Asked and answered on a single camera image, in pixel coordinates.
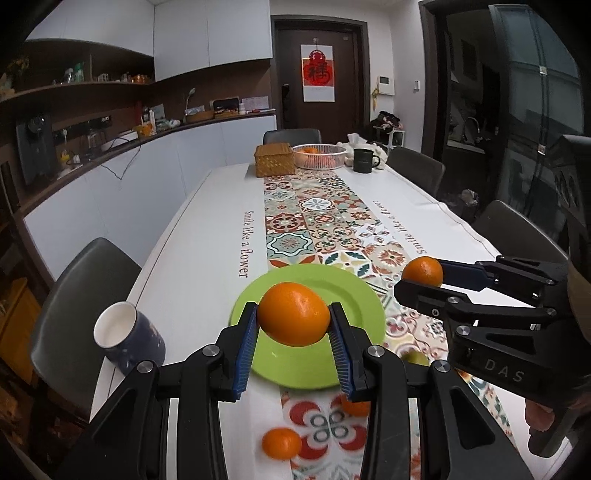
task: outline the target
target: faucet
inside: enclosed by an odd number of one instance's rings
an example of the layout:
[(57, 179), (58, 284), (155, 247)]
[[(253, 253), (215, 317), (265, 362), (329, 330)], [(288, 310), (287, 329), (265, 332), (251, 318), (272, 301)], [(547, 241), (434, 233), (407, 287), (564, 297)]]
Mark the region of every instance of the faucet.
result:
[(473, 116), (469, 116), (464, 120), (464, 124), (462, 125), (462, 143), (467, 143), (468, 141), (466, 136), (466, 123), (468, 120), (474, 120), (474, 123), (476, 124), (476, 131), (478, 134), (480, 134), (480, 125), (478, 124), (478, 120), (476, 120)]

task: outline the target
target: wire fruit basket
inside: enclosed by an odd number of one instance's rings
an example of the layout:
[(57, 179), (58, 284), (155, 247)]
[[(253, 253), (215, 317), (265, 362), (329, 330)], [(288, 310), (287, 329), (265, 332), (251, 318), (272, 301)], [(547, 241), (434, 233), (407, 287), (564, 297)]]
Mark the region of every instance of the wire fruit basket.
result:
[(345, 148), (325, 143), (293, 147), (294, 164), (308, 170), (334, 170), (345, 164)]

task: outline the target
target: table runner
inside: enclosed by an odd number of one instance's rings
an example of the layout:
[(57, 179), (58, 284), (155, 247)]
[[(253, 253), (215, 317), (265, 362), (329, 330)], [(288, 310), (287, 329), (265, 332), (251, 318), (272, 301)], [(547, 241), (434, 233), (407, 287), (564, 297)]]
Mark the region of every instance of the table runner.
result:
[[(447, 358), (443, 324), (401, 306), (392, 294), (411, 259), (392, 232), (335, 171), (298, 169), (295, 175), (264, 181), (267, 260), (270, 268), (318, 263), (358, 276), (376, 292), (386, 315), (382, 342), (402, 355), (418, 350), (430, 361)], [(462, 373), (470, 389), (514, 442), (509, 421), (493, 388)], [(340, 407), (340, 391), (285, 390), (284, 420), (303, 440), (291, 461), (294, 479), (359, 478), (367, 418), (351, 417)], [(420, 479), (420, 440), (416, 401), (409, 400), (411, 479)]]

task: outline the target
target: woven box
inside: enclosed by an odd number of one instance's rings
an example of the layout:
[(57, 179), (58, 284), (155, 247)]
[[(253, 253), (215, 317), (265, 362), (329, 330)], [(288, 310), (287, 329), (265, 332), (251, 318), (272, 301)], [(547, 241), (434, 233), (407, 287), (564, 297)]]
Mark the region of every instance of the woven box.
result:
[(296, 172), (294, 154), (289, 143), (259, 145), (255, 151), (257, 177), (293, 175)]

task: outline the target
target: green plate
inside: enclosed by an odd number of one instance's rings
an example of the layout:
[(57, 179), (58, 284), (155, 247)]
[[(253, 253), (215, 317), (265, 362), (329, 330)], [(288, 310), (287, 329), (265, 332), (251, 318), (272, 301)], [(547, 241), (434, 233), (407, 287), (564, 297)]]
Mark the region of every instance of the green plate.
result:
[[(351, 325), (362, 327), (372, 343), (384, 340), (385, 315), (378, 296), (360, 278), (329, 265), (291, 265), (257, 278), (238, 297), (230, 325), (238, 323), (247, 301), (258, 303), (270, 287), (285, 281), (311, 288), (327, 305), (340, 302)], [(260, 330), (252, 369), (267, 380), (290, 388), (313, 390), (339, 383), (328, 335), (314, 345), (292, 347), (271, 340)]]

